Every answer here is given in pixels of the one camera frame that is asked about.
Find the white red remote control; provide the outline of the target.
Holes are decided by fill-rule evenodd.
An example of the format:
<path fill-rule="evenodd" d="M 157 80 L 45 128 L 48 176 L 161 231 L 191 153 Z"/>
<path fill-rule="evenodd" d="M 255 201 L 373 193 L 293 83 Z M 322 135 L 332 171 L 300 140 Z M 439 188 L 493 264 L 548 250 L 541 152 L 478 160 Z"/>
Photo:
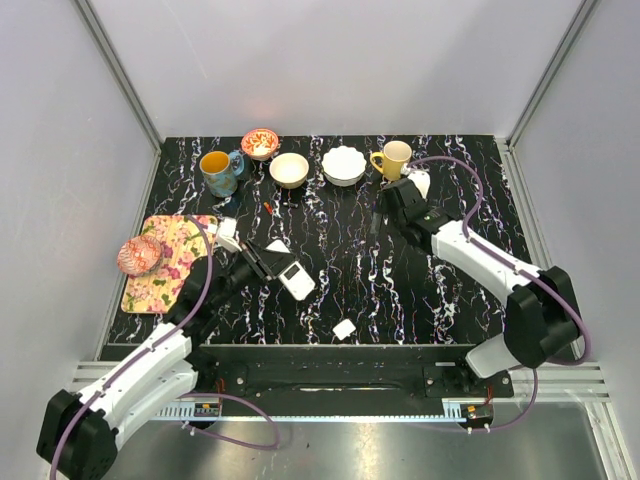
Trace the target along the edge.
<path fill-rule="evenodd" d="M 306 299 L 316 287 L 315 281 L 296 257 L 285 261 L 285 267 L 278 279 L 296 301 Z"/>

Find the white battery cover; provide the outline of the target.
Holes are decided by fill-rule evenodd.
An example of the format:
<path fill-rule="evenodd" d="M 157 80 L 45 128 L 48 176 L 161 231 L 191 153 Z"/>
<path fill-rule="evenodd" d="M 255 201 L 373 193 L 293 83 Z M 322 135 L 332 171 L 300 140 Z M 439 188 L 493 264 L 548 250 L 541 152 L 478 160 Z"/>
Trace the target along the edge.
<path fill-rule="evenodd" d="M 351 334 L 353 334 L 356 331 L 356 326 L 355 324 L 349 320 L 349 319 L 344 319 L 342 320 L 340 323 L 338 323 L 333 329 L 332 329 L 334 335 L 336 336 L 336 338 L 340 341 L 346 339 L 347 337 L 349 337 Z"/>

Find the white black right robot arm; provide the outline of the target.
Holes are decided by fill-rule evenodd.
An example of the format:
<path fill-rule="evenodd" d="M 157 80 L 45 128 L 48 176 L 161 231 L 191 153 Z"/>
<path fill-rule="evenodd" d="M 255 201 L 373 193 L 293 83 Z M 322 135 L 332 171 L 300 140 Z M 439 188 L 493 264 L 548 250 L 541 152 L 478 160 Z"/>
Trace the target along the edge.
<path fill-rule="evenodd" d="M 431 208 L 408 178 L 381 189 L 375 212 L 387 216 L 410 245 L 462 270 L 504 307 L 503 332 L 457 362 L 454 380 L 463 394 L 480 394 L 499 372 L 552 361 L 582 336 L 572 282 L 561 268 L 543 270 L 517 260 L 462 220 Z"/>

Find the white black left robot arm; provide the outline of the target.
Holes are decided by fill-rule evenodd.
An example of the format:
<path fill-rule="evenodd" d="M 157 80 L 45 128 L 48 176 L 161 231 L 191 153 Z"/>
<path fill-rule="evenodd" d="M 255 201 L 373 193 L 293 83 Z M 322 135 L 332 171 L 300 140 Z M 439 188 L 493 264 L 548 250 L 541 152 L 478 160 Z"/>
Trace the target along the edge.
<path fill-rule="evenodd" d="M 214 260 L 195 260 L 163 322 L 111 371 L 77 393 L 65 389 L 48 402 L 37 454 L 49 476 L 100 479 L 119 450 L 167 403 L 185 394 L 218 393 L 218 361 L 201 350 L 217 314 L 244 288 L 280 281 L 301 301 L 315 282 L 286 245 L 246 242 L 234 247 L 230 264 L 215 274 Z"/>

